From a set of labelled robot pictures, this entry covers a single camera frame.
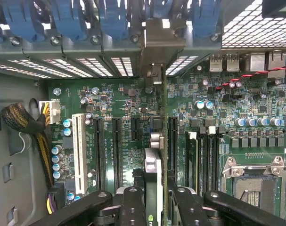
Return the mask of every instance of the yellow wire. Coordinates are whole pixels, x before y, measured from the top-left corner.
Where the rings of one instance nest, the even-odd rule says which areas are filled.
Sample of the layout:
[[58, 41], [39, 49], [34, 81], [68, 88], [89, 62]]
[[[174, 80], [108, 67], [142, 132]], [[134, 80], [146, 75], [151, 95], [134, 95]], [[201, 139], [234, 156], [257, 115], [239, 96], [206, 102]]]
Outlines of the yellow wire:
[[47, 209], [48, 209], [49, 214], [53, 213], [52, 209], [50, 208], [49, 198], [47, 199]]

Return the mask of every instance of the perforated metal panel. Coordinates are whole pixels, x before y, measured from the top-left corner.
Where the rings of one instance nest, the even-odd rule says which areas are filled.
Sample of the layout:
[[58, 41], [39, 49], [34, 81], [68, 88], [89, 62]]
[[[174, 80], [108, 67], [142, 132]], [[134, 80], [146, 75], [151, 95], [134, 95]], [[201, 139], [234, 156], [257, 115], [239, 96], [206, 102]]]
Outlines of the perforated metal panel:
[[223, 48], [286, 47], [286, 18], [263, 18], [255, 0], [224, 27]]

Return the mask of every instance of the blue capacitor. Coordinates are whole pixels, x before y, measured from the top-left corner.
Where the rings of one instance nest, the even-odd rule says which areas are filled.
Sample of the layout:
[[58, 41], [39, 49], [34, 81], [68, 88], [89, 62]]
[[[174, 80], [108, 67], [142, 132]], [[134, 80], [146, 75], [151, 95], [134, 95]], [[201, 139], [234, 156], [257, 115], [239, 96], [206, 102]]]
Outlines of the blue capacitor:
[[69, 137], [69, 136], [72, 135], [72, 130], [69, 129], [69, 128], [66, 128], [66, 129], [63, 130], [63, 134], [64, 134], [64, 136]]

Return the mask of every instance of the capacitor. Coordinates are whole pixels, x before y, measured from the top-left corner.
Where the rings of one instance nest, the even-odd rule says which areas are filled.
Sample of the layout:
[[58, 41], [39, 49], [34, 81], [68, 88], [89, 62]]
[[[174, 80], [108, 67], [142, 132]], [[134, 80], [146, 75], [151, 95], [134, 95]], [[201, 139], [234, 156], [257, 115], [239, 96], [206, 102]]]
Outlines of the capacitor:
[[87, 173], [87, 177], [92, 178], [95, 174], [96, 174], [96, 171], [92, 169]]
[[280, 79], [275, 79], [275, 80], [269, 81], [267, 83], [267, 86], [268, 87], [273, 87], [273, 86], [278, 86], [280, 84], [281, 84], [281, 80]]
[[81, 194], [78, 194], [78, 195], [75, 196], [74, 200], [77, 201], [77, 200], [79, 200], [79, 199], [81, 199], [81, 198], [82, 198], [82, 195], [81, 195]]
[[254, 95], [254, 96], [253, 96], [253, 99], [254, 99], [254, 100], [263, 100], [263, 99], [265, 99], [266, 97], [267, 97], [266, 94], [262, 93], [262, 94], [256, 94], [256, 95]]
[[94, 114], [93, 114], [93, 113], [87, 113], [87, 114], [85, 115], [85, 117], [86, 117], [87, 119], [92, 119], [92, 118], [94, 117]]
[[242, 82], [238, 81], [235, 83], [235, 85], [236, 85], [236, 88], [240, 88], [242, 87]]
[[204, 108], [204, 103], [200, 100], [195, 101], [194, 103], [195, 108], [197, 109], [203, 109]]
[[70, 128], [65, 128], [63, 130], [63, 134], [64, 134], [64, 136], [69, 137], [70, 135], [72, 135], [72, 130]]
[[264, 119], [264, 118], [258, 118], [257, 119], [257, 124], [259, 126], [268, 126], [269, 125], [269, 120], [268, 119]]
[[65, 119], [65, 120], [63, 121], [63, 126], [64, 126], [65, 128], [69, 128], [69, 127], [72, 126], [72, 123], [73, 123], [73, 121], [72, 121], [71, 119]]
[[52, 166], [52, 168], [53, 168], [54, 171], [58, 171], [58, 170], [60, 170], [62, 168], [62, 166], [63, 166], [63, 162], [59, 161], [58, 163], [55, 163]]
[[213, 108], [213, 102], [212, 101], [209, 101], [209, 100], [206, 100], [204, 101], [204, 108], [205, 109], [212, 109]]
[[56, 145], [51, 150], [52, 154], [59, 154], [61, 151], [62, 151], [62, 147], [60, 145]]
[[70, 191], [70, 192], [67, 193], [66, 198], [67, 198], [67, 200], [72, 201], [72, 200], [75, 199], [75, 196], [76, 196], [76, 193], [73, 192], [73, 191]]
[[203, 79], [198, 83], [199, 87], [207, 86], [207, 85], [209, 85], [209, 81], [207, 79]]
[[53, 163], [58, 163], [61, 159], [62, 159], [63, 155], [62, 154], [57, 154], [57, 155], [53, 155], [52, 157], [52, 162]]
[[244, 126], [245, 125], [245, 120], [244, 119], [235, 119], [234, 124], [236, 126]]
[[270, 119], [270, 124], [272, 126], [281, 126], [281, 120], [280, 119], [276, 119], [276, 118], [271, 118]]
[[84, 121], [84, 123], [85, 123], [85, 125], [87, 125], [87, 126], [91, 126], [91, 125], [94, 124], [94, 121], [91, 120], [91, 119], [86, 119], [86, 120]]
[[256, 120], [255, 119], [246, 119], [245, 124], [247, 126], [255, 126], [256, 125]]
[[99, 94], [99, 88], [98, 88], [98, 87], [92, 88], [92, 89], [91, 89], [91, 93], [92, 93], [93, 95]]
[[89, 99], [87, 97], [82, 97], [82, 99], [80, 100], [80, 104], [84, 105], [84, 104], [88, 104]]
[[62, 175], [63, 175], [63, 170], [60, 169], [59, 171], [55, 171], [55, 172], [53, 173], [53, 178], [59, 179]]

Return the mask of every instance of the black connector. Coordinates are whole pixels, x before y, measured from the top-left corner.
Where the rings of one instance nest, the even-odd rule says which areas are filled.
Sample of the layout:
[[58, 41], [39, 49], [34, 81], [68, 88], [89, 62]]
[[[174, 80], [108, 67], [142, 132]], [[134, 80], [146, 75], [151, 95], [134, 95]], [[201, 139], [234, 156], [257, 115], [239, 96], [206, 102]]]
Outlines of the black connector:
[[55, 183], [49, 190], [48, 194], [53, 194], [57, 209], [65, 207], [65, 190], [64, 183]]

